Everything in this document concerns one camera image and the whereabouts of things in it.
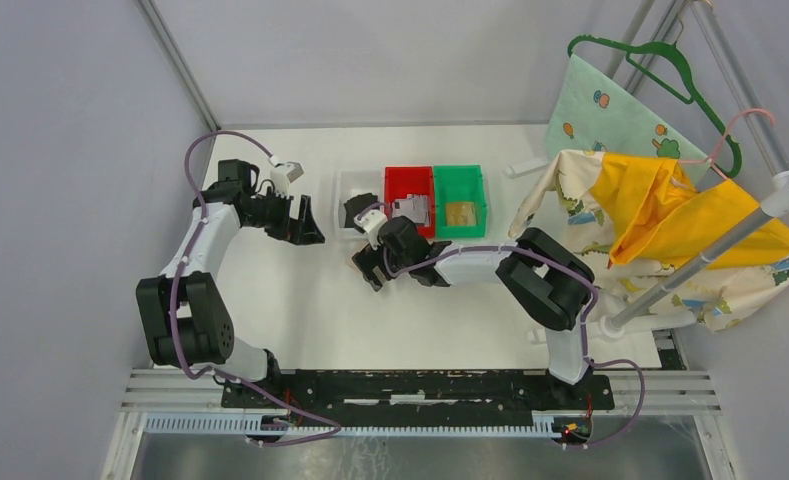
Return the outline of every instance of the gray floor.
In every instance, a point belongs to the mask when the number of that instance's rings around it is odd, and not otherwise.
[[[622,418],[595,420],[595,438]],[[641,418],[613,443],[562,452],[545,439],[334,438],[261,449],[242,437],[147,435],[132,478],[710,479],[691,418]]]

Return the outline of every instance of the black metal plate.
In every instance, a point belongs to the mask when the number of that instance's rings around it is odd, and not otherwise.
[[[591,394],[595,410],[612,410],[609,378],[592,375],[563,401],[551,393],[556,380],[524,370],[344,371],[282,373],[284,390],[300,406],[346,427],[531,426],[532,411],[585,410]],[[262,408],[273,404],[244,387],[227,384],[221,405]],[[426,400],[455,403],[391,403],[392,395],[423,394]],[[344,400],[377,401],[373,405]],[[303,425],[316,425],[306,420]]]

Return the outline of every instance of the light green cloth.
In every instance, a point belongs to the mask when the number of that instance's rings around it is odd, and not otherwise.
[[[706,158],[643,103],[576,55],[571,55],[568,63],[544,144],[551,159],[565,149],[687,160]],[[683,164],[682,168],[697,183],[709,167]]]

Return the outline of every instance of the green hanger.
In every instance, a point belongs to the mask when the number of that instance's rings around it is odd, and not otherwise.
[[[665,42],[650,42],[645,43],[644,45],[627,45],[625,43],[616,42],[614,40],[609,40],[607,38],[599,38],[594,37],[591,35],[580,35],[573,40],[571,43],[568,44],[568,56],[574,54],[574,47],[580,42],[592,42],[599,45],[604,45],[609,48],[614,48],[616,50],[620,50],[622,52],[626,52],[626,61],[633,67],[635,67],[638,71],[643,73],[645,76],[656,82],[660,87],[664,88],[668,91],[671,95],[677,97],[681,102],[689,105],[691,103],[697,103],[697,106],[700,107],[700,110],[706,114],[706,117],[712,122],[712,125],[718,129],[718,132],[722,135],[724,134],[725,125],[724,122],[718,118],[718,115],[712,111],[712,107],[706,103],[706,100],[697,91],[697,87],[694,86],[694,80],[691,77],[691,67],[688,64],[688,60],[686,60],[685,56],[677,50],[676,45],[665,43]],[[688,97],[685,97],[680,92],[674,90],[673,87],[665,83],[661,78],[657,77],[653,72],[644,68],[641,64],[633,60],[630,55],[632,54],[653,54],[659,57],[664,58],[671,62],[671,64],[676,67],[677,73],[680,74],[680,79],[683,81],[683,86],[685,87],[686,91],[688,92]],[[739,146],[738,142],[733,140],[731,135],[727,135],[727,144],[730,146],[730,150],[733,152],[733,168],[730,171],[723,170],[722,171],[727,174],[728,177],[733,178],[738,175],[739,171],[741,171],[741,146]]]

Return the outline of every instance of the white wall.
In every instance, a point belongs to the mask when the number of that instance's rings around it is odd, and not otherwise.
[[[0,479],[99,476],[203,131],[134,2],[0,2]]]
[[[716,0],[715,6],[760,100],[777,116],[774,130],[789,155],[789,0]],[[735,103],[692,16],[686,19],[679,45],[700,89],[729,119],[737,111]],[[678,105],[650,82],[641,98],[702,147],[709,149],[717,140],[696,107]],[[771,189],[767,169],[747,129],[741,126],[736,133],[746,152],[737,180],[762,198]],[[789,225],[789,215],[785,222]],[[743,478],[789,478],[789,288],[736,328],[713,335],[696,327],[682,338],[692,366],[711,372]]]
[[[222,125],[296,126],[545,121],[568,42],[641,0],[156,3]]]

